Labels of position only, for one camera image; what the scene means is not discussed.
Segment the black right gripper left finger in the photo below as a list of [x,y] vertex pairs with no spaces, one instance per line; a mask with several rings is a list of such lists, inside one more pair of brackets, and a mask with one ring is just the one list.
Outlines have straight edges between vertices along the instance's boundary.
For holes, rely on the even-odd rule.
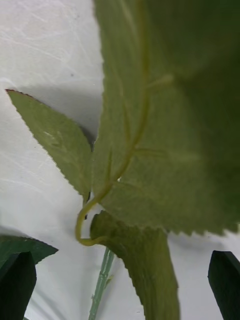
[[0,268],[0,319],[22,320],[37,282],[30,252],[11,255]]

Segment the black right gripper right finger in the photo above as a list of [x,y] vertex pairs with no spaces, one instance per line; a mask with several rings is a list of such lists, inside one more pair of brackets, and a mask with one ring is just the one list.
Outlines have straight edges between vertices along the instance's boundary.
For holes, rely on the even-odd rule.
[[240,262],[230,251],[214,250],[208,282],[224,320],[240,319]]

